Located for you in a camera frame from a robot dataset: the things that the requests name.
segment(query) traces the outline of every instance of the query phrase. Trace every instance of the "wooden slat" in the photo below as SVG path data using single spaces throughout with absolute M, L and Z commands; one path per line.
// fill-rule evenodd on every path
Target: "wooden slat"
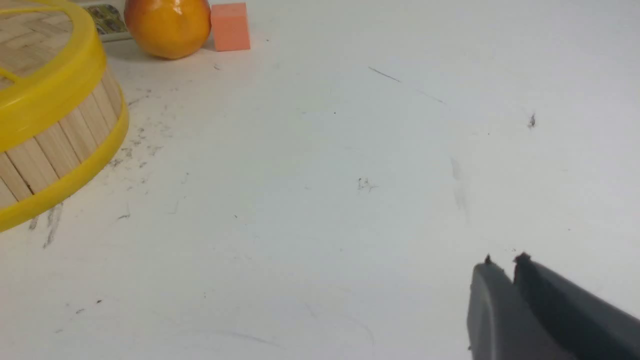
M 58 123 L 53 124 L 36 135 L 36 141 L 47 156 L 58 177 L 67 175 L 71 170 L 80 165 L 67 136 Z
M 102 141 L 109 134 L 109 126 L 102 116 L 102 112 L 95 102 L 95 98 L 90 94 L 86 99 L 78 105 L 78 109 L 84 117 L 86 125 L 89 127 L 95 143 L 102 144 Z
M 31 196 L 31 191 L 24 179 L 4 152 L 0 152 L 0 178 L 4 180 L 4 183 L 9 187 L 16 199 L 24 200 Z
M 111 104 L 109 95 L 107 95 L 107 90 L 104 89 L 102 82 L 99 82 L 95 89 L 93 89 L 93 97 L 100 108 L 100 112 L 102 113 L 104 120 L 109 126 L 109 130 L 113 129 L 118 122 L 118 117 L 116 116 L 115 111 L 113 111 L 113 105 Z
M 78 109 L 73 109 L 69 115 L 60 119 L 59 124 L 80 162 L 89 158 L 98 148 Z
M 18 202 L 13 196 L 9 187 L 4 183 L 2 179 L 0 179 L 0 209 L 4 209 L 8 206 L 11 206 Z
M 116 117 L 119 117 L 120 111 L 122 110 L 120 87 L 118 86 L 116 79 L 113 77 L 113 73 L 108 65 L 107 69 L 104 71 L 104 76 L 102 77 L 102 84 L 104 85 L 104 89 L 107 91 L 107 95 L 109 95 L 109 100 L 111 101 Z
M 6 151 L 22 178 L 34 193 L 58 180 L 44 152 L 34 138 Z

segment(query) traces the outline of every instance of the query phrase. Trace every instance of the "pencil mark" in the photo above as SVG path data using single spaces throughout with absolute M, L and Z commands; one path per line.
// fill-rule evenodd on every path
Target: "pencil mark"
M 148 93 L 149 93 L 149 92 L 147 92 L 147 95 L 145 95 L 145 96 L 142 96 L 142 97 L 139 97 L 139 98 L 137 98 L 137 99 L 133 99 L 133 100 L 129 101 L 129 102 L 127 103 L 127 105 L 128 105 L 129 107 L 131 107 L 131 106 L 133 106 L 133 105 L 135 105 L 135 104 L 138 104 L 142 99 L 148 99 L 148 98 L 149 98 Z
M 131 216 L 131 211 L 129 211 L 129 203 L 127 203 L 127 213 L 124 215 L 120 215 L 116 221 L 122 219 L 122 218 L 129 218 Z
M 529 129 L 533 129 L 534 127 L 536 127 L 536 113 L 531 114 L 531 117 L 529 118 L 529 124 L 527 126 L 529 127 Z
M 280 345 L 278 343 L 274 343 L 273 341 L 269 341 L 269 340 L 265 340 L 265 339 L 262 339 L 262 338 L 258 338 L 257 336 L 253 336 L 253 335 L 249 335 L 249 334 L 243 334 L 242 332 L 218 330 L 218 331 L 213 331 L 213 333 L 221 335 L 221 336 L 227 336 L 229 338 L 252 341 L 252 342 L 255 342 L 255 343 L 265 344 L 265 345 L 269 345 L 269 346 L 277 347 L 277 348 L 284 348 L 282 345 Z
M 418 89 L 414 89 L 414 90 L 415 90 L 415 91 L 417 91 L 417 92 L 419 92 L 420 94 L 422 94 L 422 95 L 424 95 L 424 96 L 426 96 L 426 97 L 430 98 L 431 100 L 435 100 L 435 101 L 437 101 L 437 102 L 439 102 L 439 103 L 441 103 L 441 104 L 449 105 L 449 104 L 447 104 L 446 102 L 444 102 L 444 101 L 442 101 L 442 100 L 438 99 L 437 97 L 435 97 L 435 96 L 433 96 L 433 95 L 429 95 L 429 94 L 427 94 L 426 92 L 424 92 L 424 91 L 422 91 L 422 90 L 418 90 Z
M 389 79 L 391 79 L 391 80 L 397 81 L 398 83 L 402 83 L 402 81 L 400 81 L 400 80 L 398 80 L 398 79 L 394 78 L 393 76 L 389 76 L 389 75 L 385 74 L 384 72 L 382 72 L 382 71 L 380 71 L 380 70 L 378 70 L 378 69 L 374 69 L 374 68 L 372 68 L 372 67 L 369 67 L 369 70 L 371 70 L 371 71 L 373 71 L 373 72 L 377 72 L 378 74 L 380 74 L 380 75 L 382 75 L 382 76 L 385 76 L 386 78 L 389 78 Z
M 29 223 L 29 230 L 34 231 L 36 229 L 36 226 L 38 226 L 38 217 L 31 219 L 31 222 Z
M 62 216 L 62 205 L 63 203 L 61 202 L 51 208 L 51 210 L 49 210 L 49 214 L 47 215 L 47 226 L 49 227 L 49 235 L 47 236 L 47 241 L 42 245 L 43 249 L 46 249 L 47 246 L 51 245 L 56 237 L 56 231 L 58 231 L 60 218 Z

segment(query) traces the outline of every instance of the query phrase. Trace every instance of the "dirt speck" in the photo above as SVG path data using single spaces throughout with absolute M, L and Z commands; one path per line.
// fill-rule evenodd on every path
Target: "dirt speck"
M 358 179 L 358 190 L 368 189 L 368 192 L 371 192 L 371 190 L 377 187 L 378 185 L 373 185 L 369 182 L 368 177 L 361 177 Z
M 113 159 L 109 161 L 109 166 L 112 168 L 118 167 L 118 165 L 122 164 L 122 159 Z
M 120 149 L 120 151 L 124 152 L 124 156 L 126 156 L 127 159 L 132 158 L 133 149 L 131 149 L 130 147 L 123 147 L 122 149 Z
M 531 114 L 531 117 L 529 118 L 529 124 L 527 126 L 529 127 L 529 129 L 533 129 L 534 127 L 536 127 L 536 113 Z

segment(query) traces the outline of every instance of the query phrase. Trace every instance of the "scuff mark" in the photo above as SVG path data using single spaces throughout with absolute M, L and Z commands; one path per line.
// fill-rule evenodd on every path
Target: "scuff mark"
M 265 339 L 262 339 L 262 338 L 258 338 L 257 336 L 253 336 L 253 335 L 249 335 L 249 334 L 243 334 L 242 332 L 218 330 L 218 331 L 213 331 L 213 333 L 221 335 L 221 336 L 228 336 L 229 338 L 252 341 L 252 342 L 260 343 L 260 344 L 265 344 L 265 345 L 269 345 L 269 346 L 276 347 L 276 348 L 284 348 L 282 345 L 280 345 L 278 343 L 274 343 L 273 341 L 269 341 L 269 340 L 265 340 Z
M 311 315 L 312 318 L 317 319 L 318 315 L 316 314 L 316 312 L 311 308 L 311 306 L 309 304 L 307 304 L 306 302 L 305 304 L 305 308 L 307 309 L 307 311 L 309 312 L 309 315 Z
M 465 213 L 465 218 L 467 219 L 467 223 L 469 223 L 470 215 L 469 215 L 469 207 L 467 205 L 467 193 L 465 192 L 465 189 L 462 186 L 462 184 L 456 185 L 456 187 L 453 190 L 453 197 L 456 200 L 456 205 L 458 207 L 458 210 L 461 210 Z
M 173 207 L 173 211 L 171 211 L 170 213 L 167 213 L 169 215 L 175 215 L 178 213 L 178 205 L 180 205 L 180 200 L 175 202 L 175 206 Z
M 359 326 L 361 329 L 363 329 L 364 331 L 367 332 L 367 335 L 369 336 L 369 342 L 371 343 L 371 352 L 375 353 L 375 348 L 376 348 L 376 337 L 373 334 L 373 331 L 371 331 L 371 329 L 364 323 L 362 323 L 360 320 L 356 319 L 356 318 L 352 318 L 348 315 L 341 315 L 343 318 L 349 320 L 351 323 Z
M 382 71 L 380 71 L 380 70 L 378 70 L 378 69 L 374 69 L 374 68 L 372 68 L 372 67 L 369 67 L 369 70 L 371 70 L 371 71 L 373 71 L 373 72 L 377 72 L 378 74 L 380 74 L 380 75 L 382 75 L 382 76 L 385 76 L 386 78 L 389 78 L 389 79 L 391 79 L 391 80 L 397 81 L 398 83 L 402 83 L 402 81 L 400 81 L 400 80 L 398 80 L 398 79 L 394 78 L 393 76 L 389 76 L 389 75 L 385 74 L 384 72 L 382 72 Z
M 34 231 L 36 229 L 36 226 L 38 226 L 38 217 L 32 218 L 30 223 L 29 223 L 29 230 L 30 231 Z
M 454 158 L 449 158 L 451 160 L 451 175 L 455 180 L 462 180 L 462 171 L 460 170 L 460 164 L 458 160 Z
M 62 217 L 62 205 L 63 203 L 61 202 L 51 208 L 51 210 L 49 210 L 49 214 L 47 215 L 47 227 L 49 227 L 49 235 L 47 236 L 47 241 L 42 245 L 43 249 L 46 249 L 47 246 L 51 245 L 56 237 L 56 231 L 58 231 L 60 218 Z

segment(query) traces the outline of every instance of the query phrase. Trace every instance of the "white table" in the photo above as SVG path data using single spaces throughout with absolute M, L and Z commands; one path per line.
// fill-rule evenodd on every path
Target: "white table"
M 523 250 L 640 316 L 639 2 L 248 8 L 251 51 L 106 45 L 129 134 L 0 234 L 2 358 L 470 359 Z

